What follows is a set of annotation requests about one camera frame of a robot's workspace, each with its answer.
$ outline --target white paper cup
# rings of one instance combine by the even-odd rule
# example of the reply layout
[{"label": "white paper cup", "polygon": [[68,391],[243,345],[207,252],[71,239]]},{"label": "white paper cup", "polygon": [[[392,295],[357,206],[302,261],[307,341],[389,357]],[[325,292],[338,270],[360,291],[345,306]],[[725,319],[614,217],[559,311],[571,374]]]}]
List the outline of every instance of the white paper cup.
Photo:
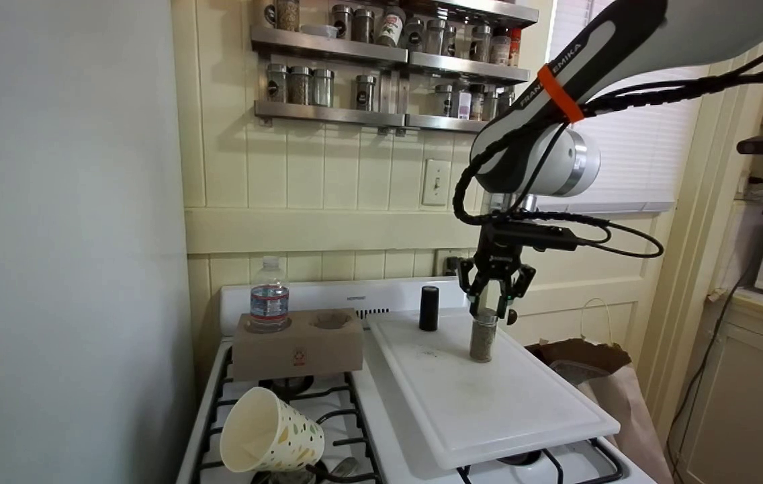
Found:
[{"label": "white paper cup", "polygon": [[233,473],[302,471],[325,454],[323,424],[254,388],[233,403],[220,432],[220,460]]}]

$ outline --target white cabinet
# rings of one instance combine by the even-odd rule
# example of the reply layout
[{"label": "white cabinet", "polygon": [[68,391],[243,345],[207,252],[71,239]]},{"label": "white cabinet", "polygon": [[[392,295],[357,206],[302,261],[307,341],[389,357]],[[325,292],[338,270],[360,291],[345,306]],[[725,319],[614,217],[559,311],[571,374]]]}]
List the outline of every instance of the white cabinet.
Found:
[{"label": "white cabinet", "polygon": [[763,484],[763,295],[740,291],[682,447],[682,482]]}]

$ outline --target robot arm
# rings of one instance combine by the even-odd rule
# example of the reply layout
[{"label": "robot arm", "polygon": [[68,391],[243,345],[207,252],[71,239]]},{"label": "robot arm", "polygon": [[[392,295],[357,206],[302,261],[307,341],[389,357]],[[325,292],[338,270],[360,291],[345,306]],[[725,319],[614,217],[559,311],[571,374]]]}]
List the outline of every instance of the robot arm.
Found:
[{"label": "robot arm", "polygon": [[604,85],[638,72],[730,60],[761,41],[763,0],[611,3],[541,71],[534,84],[530,84],[528,91],[473,140],[470,166],[454,196],[456,217],[481,227],[479,252],[459,270],[459,282],[473,302],[473,314],[493,279],[501,282],[497,318],[506,314],[506,306],[514,298],[524,295],[534,276],[534,270],[520,261],[524,245],[538,251],[575,251],[587,241],[567,229],[524,224],[511,217],[511,212],[467,216],[463,196],[470,178],[489,194],[520,198],[530,194],[580,194],[600,173],[600,162],[589,153],[587,143],[565,130],[583,116],[595,116],[583,114],[580,104],[589,104]]}]

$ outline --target window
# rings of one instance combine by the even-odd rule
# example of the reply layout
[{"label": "window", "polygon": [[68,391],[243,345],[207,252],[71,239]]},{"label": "window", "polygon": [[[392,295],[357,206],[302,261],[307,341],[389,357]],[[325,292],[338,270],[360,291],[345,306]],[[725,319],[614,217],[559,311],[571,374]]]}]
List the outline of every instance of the window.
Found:
[{"label": "window", "polygon": [[[557,0],[548,56],[557,56],[607,0]],[[666,77],[701,77],[706,67],[674,67],[616,85]],[[575,212],[662,212],[671,206],[682,162],[697,126],[698,101],[634,107],[575,123],[601,159],[596,184],[571,198],[538,196],[541,210]]]}]

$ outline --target beige wall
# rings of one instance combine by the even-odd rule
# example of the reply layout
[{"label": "beige wall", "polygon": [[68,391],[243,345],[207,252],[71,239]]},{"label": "beige wall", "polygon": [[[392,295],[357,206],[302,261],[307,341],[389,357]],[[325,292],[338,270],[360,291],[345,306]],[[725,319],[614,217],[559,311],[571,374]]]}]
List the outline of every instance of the beige wall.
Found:
[{"label": "beige wall", "polygon": [[[541,65],[542,22],[524,34],[524,65]],[[467,251],[477,231],[448,206],[423,206],[426,159],[454,179],[467,134],[380,134],[357,126],[259,122],[262,61],[250,52],[254,3],[176,0],[182,116],[182,174],[192,251],[194,345],[205,374],[217,345],[217,287],[250,282],[262,255],[279,255],[291,279],[426,276],[435,248]],[[631,221],[666,231],[666,217]],[[538,286],[514,326],[521,341],[595,337],[638,353],[657,267],[600,252],[530,255]]]}]

